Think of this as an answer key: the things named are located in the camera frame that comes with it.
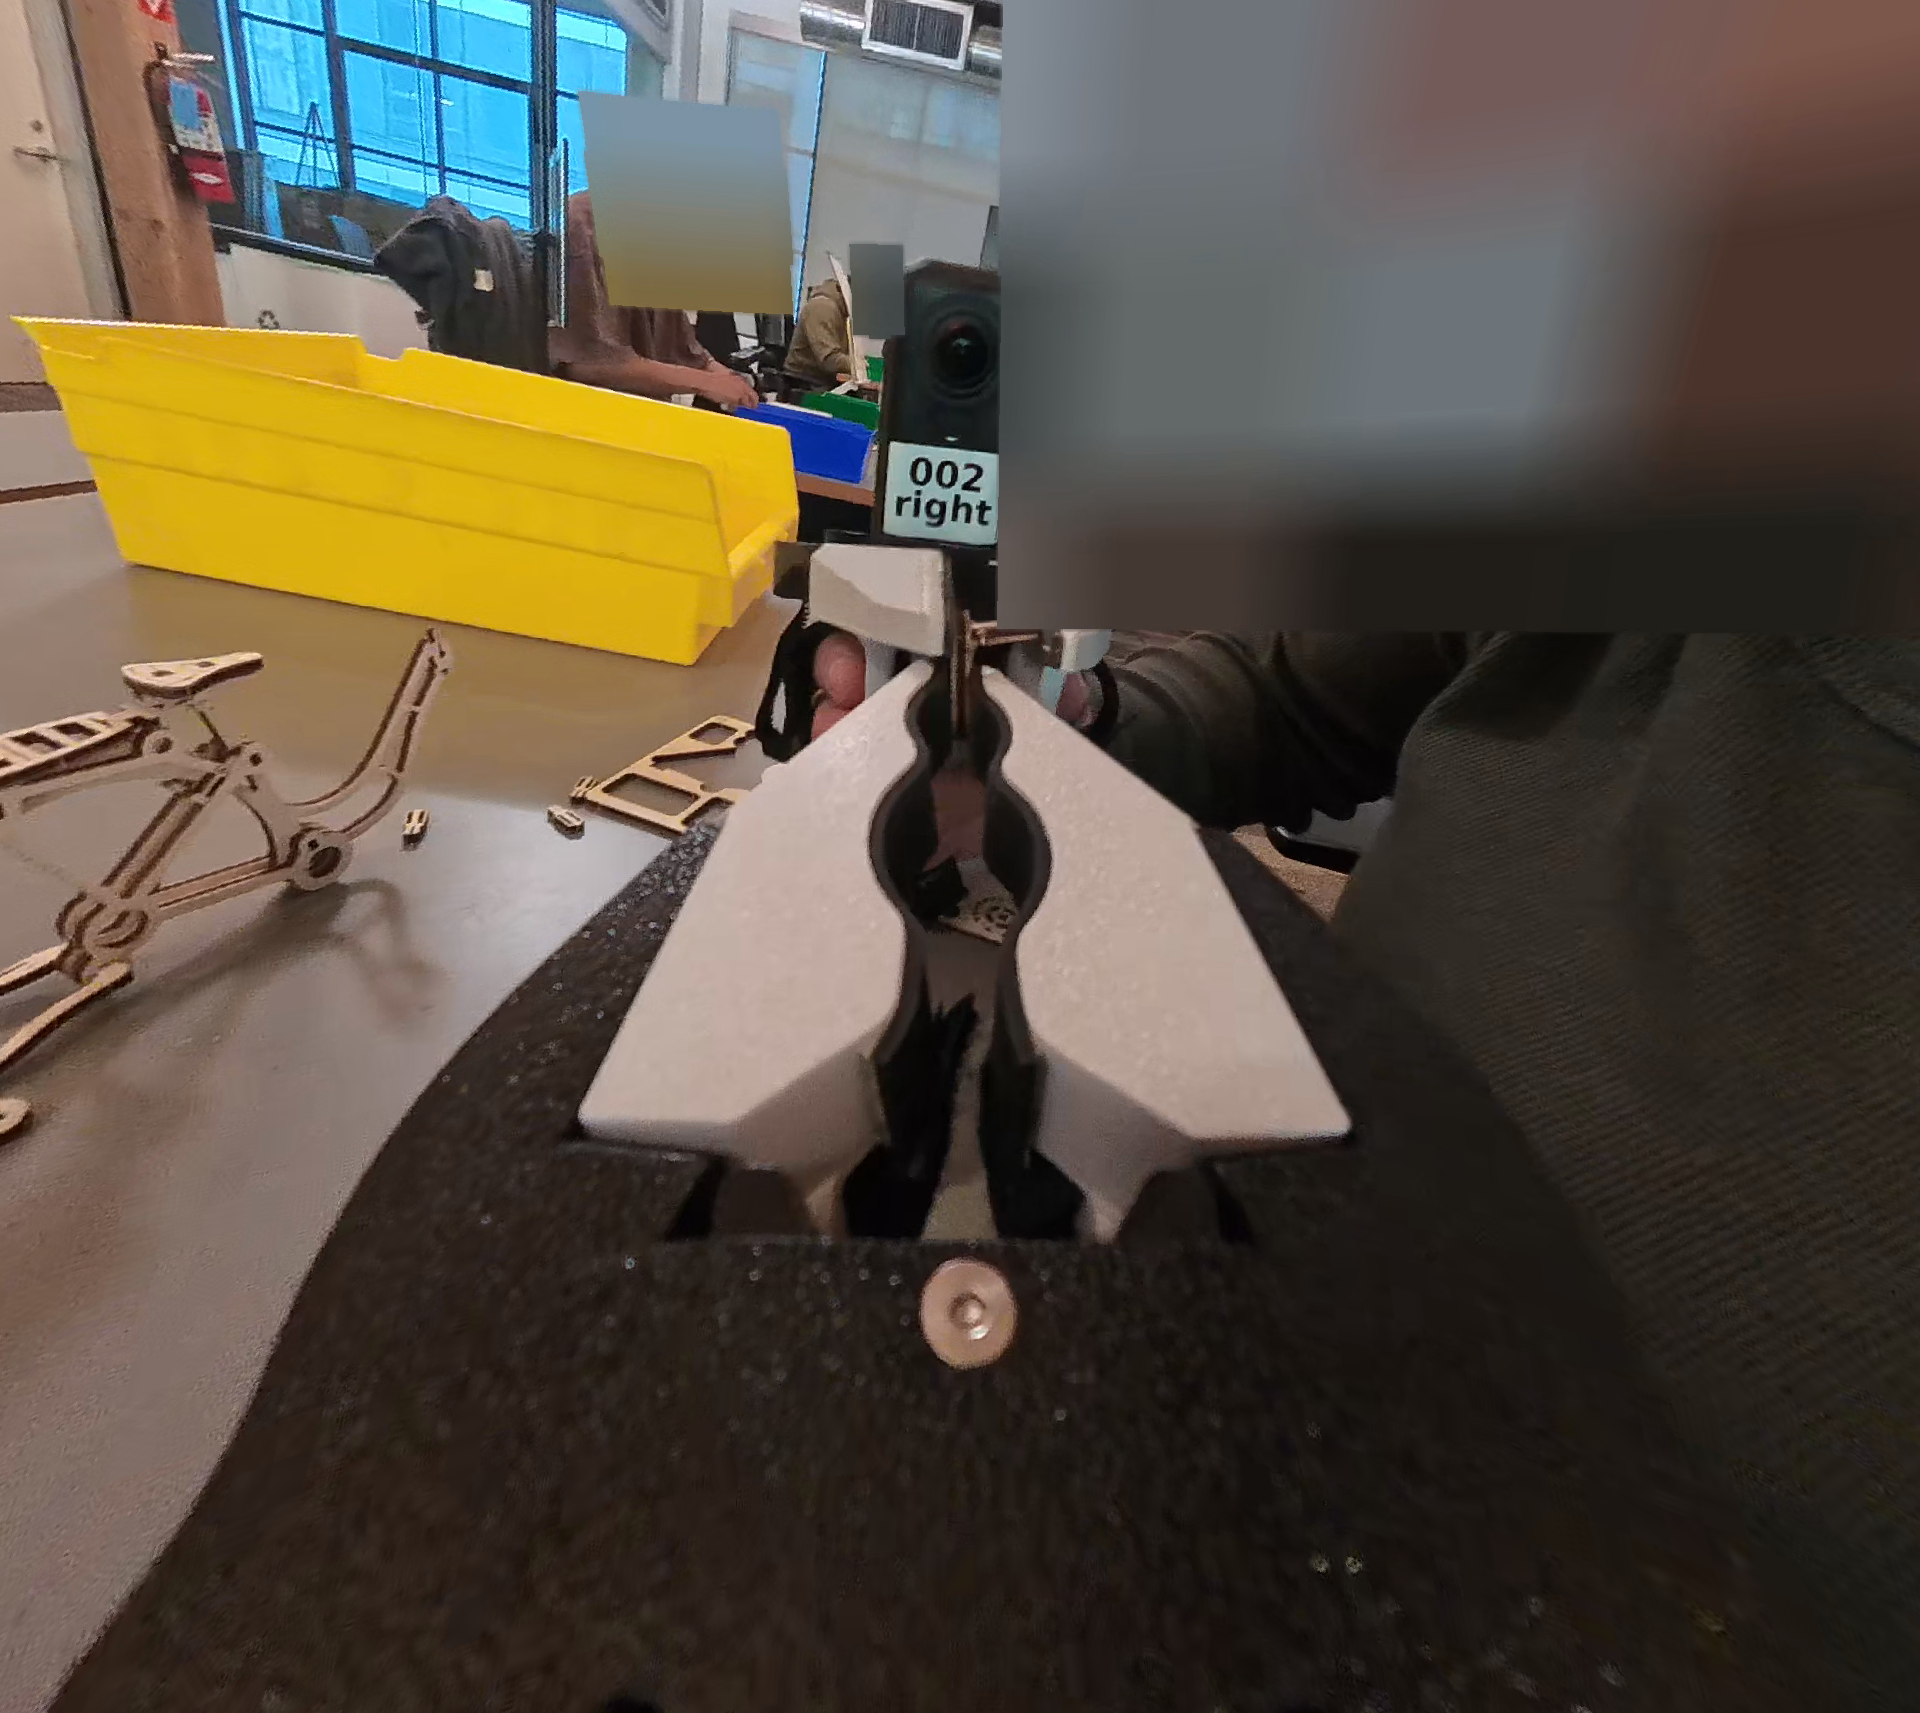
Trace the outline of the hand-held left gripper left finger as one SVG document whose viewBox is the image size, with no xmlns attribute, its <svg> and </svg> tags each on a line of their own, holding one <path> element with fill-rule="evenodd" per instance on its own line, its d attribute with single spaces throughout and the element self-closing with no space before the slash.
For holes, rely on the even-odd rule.
<svg viewBox="0 0 1920 1713">
<path fill-rule="evenodd" d="M 580 1101 L 592 1140 L 771 1172 L 851 1235 L 920 1235 L 952 1134 L 952 1010 L 910 894 L 932 668 L 729 808 Z"/>
</svg>

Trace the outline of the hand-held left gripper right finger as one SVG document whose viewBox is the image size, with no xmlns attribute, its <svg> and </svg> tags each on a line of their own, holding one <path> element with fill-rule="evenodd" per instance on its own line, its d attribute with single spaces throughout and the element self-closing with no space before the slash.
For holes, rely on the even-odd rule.
<svg viewBox="0 0 1920 1713">
<path fill-rule="evenodd" d="M 1160 1178 L 1351 1117 L 1194 823 L 1001 670 L 969 705 L 1011 914 L 979 1146 L 995 1233 L 1111 1240 Z"/>
</svg>

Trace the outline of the wooden model part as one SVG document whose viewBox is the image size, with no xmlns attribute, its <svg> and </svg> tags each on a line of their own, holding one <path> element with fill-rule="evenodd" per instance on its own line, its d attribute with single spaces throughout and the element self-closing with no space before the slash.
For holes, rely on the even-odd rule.
<svg viewBox="0 0 1920 1713">
<path fill-rule="evenodd" d="M 1026 645 L 973 648 L 975 619 L 961 609 L 961 696 L 948 700 L 938 676 L 930 715 L 934 863 L 958 869 L 958 896 L 938 902 L 938 922 L 1001 941 L 1020 928 L 1044 873 L 1038 822 L 1007 766 L 1017 725 L 1011 704 L 1022 698 L 1013 672 Z"/>
</svg>

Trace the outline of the person's right forearm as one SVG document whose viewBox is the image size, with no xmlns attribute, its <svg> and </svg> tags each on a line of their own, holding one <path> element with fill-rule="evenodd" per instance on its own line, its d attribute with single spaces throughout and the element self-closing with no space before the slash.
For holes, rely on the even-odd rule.
<svg viewBox="0 0 1920 1713">
<path fill-rule="evenodd" d="M 1392 794 L 1412 723 L 1491 635 L 1138 635 L 1093 674 L 1093 745 L 1196 823 L 1302 831 Z"/>
</svg>

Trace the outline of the person's right hand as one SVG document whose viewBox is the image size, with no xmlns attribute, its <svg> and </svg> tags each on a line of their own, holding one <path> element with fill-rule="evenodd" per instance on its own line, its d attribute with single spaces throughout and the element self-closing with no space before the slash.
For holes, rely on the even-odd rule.
<svg viewBox="0 0 1920 1713">
<path fill-rule="evenodd" d="M 851 633 L 822 633 L 810 664 L 808 737 L 818 741 L 855 711 L 867 694 L 865 645 Z"/>
</svg>

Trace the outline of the blue plastic bin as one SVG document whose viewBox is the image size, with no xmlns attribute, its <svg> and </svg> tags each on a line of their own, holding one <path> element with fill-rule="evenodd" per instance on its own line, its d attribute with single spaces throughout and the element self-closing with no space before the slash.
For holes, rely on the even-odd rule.
<svg viewBox="0 0 1920 1713">
<path fill-rule="evenodd" d="M 739 407 L 733 410 L 733 416 L 780 428 L 788 440 L 790 462 L 798 475 L 847 485 L 867 485 L 871 481 L 869 454 L 873 450 L 875 428 L 861 420 L 777 401 Z"/>
</svg>

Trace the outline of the wooden cutout sheet piece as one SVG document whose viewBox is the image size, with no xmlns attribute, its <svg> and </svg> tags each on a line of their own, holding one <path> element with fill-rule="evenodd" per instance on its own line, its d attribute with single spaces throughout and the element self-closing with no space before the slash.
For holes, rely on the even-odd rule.
<svg viewBox="0 0 1920 1713">
<path fill-rule="evenodd" d="M 566 812 L 601 814 L 666 837 L 684 835 L 747 796 L 747 786 L 718 784 L 712 766 L 733 763 L 753 743 L 751 719 L 704 717 L 607 776 L 578 780 Z"/>
</svg>

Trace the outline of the white air vent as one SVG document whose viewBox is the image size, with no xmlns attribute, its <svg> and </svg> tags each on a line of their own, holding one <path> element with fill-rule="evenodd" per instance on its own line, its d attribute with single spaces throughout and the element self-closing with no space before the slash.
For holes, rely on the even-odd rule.
<svg viewBox="0 0 1920 1713">
<path fill-rule="evenodd" d="M 861 0 L 857 45 L 879 60 L 963 72 L 973 19 L 967 0 Z"/>
</svg>

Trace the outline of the black jacket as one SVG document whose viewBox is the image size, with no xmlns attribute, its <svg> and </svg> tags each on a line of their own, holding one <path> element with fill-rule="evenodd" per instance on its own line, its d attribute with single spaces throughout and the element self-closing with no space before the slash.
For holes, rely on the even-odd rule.
<svg viewBox="0 0 1920 1713">
<path fill-rule="evenodd" d="M 413 302 L 432 351 L 550 375 L 533 247 L 505 218 L 434 194 L 371 263 Z"/>
</svg>

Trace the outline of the yellow plastic bin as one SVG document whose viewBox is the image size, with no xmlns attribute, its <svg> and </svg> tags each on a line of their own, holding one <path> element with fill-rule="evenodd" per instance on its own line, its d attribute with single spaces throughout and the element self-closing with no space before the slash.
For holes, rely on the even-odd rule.
<svg viewBox="0 0 1920 1713">
<path fill-rule="evenodd" d="M 753 418 L 348 334 L 17 326 L 135 566 L 688 666 L 796 534 Z"/>
</svg>

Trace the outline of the large paned window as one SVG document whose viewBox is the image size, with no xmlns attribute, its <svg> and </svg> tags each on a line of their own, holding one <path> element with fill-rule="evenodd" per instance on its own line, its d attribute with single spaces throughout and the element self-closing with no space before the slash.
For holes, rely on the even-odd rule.
<svg viewBox="0 0 1920 1713">
<path fill-rule="evenodd" d="M 212 220 L 371 259 L 444 196 L 531 230 L 535 0 L 177 0 L 234 200 Z"/>
</svg>

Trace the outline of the red fire extinguisher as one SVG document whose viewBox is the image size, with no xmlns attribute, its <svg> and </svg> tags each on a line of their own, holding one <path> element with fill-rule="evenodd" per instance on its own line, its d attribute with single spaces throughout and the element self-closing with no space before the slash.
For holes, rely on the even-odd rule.
<svg viewBox="0 0 1920 1713">
<path fill-rule="evenodd" d="M 238 194 L 216 106 L 200 72 L 202 60 L 198 53 L 155 45 L 141 76 L 178 188 L 204 206 L 232 208 Z"/>
</svg>

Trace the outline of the wooden column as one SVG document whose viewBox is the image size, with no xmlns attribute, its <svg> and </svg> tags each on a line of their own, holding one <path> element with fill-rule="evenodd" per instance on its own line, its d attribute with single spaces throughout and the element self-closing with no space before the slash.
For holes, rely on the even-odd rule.
<svg viewBox="0 0 1920 1713">
<path fill-rule="evenodd" d="M 218 326 L 224 308 L 204 206 L 173 178 L 141 76 L 155 45 L 186 49 L 178 17 L 151 21 L 135 0 L 62 1 L 125 314 Z"/>
</svg>

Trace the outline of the pale door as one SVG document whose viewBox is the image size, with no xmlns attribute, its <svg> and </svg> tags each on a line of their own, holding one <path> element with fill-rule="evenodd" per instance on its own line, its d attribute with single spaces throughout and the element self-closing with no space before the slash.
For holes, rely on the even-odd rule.
<svg viewBox="0 0 1920 1713">
<path fill-rule="evenodd" d="M 1 0 L 1 381 L 45 393 L 17 316 L 125 314 L 62 0 Z"/>
</svg>

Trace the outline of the silver air duct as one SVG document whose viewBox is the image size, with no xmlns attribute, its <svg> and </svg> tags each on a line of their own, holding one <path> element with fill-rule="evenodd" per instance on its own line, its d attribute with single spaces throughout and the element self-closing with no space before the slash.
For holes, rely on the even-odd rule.
<svg viewBox="0 0 1920 1713">
<path fill-rule="evenodd" d="M 798 0 L 798 31 L 800 31 L 800 41 L 804 45 L 814 45 L 818 49 L 828 49 L 828 51 L 851 53 L 851 55 L 865 56 L 867 60 L 895 64 L 895 66 L 920 68 L 928 72 L 954 74 L 954 76 L 969 76 L 973 80 L 987 82 L 989 86 L 997 88 L 1001 78 L 999 29 L 997 23 L 989 23 L 981 19 L 977 3 L 975 1 L 971 3 L 975 7 L 973 39 L 971 39 L 969 68 L 963 72 L 948 72 L 938 68 L 889 62 L 863 53 L 861 47 L 857 45 L 861 0 Z"/>
</svg>

